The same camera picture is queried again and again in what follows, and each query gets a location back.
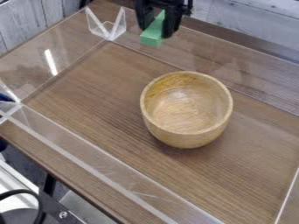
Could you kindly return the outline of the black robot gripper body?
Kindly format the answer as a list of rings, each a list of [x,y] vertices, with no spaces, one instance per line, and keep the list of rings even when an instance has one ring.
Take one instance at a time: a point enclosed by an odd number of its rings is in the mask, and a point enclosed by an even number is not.
[[[177,6],[185,15],[193,14],[193,0],[135,0],[137,11],[150,10],[154,7],[166,9],[169,6]]]

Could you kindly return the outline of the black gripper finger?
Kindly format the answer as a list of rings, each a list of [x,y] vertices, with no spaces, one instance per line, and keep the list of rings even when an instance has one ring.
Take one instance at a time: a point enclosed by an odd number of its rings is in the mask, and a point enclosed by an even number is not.
[[[155,9],[153,5],[150,3],[137,3],[135,15],[139,27],[145,30],[155,20]]]
[[[169,39],[178,31],[183,18],[182,8],[178,6],[169,6],[165,10],[163,20],[163,38]]]

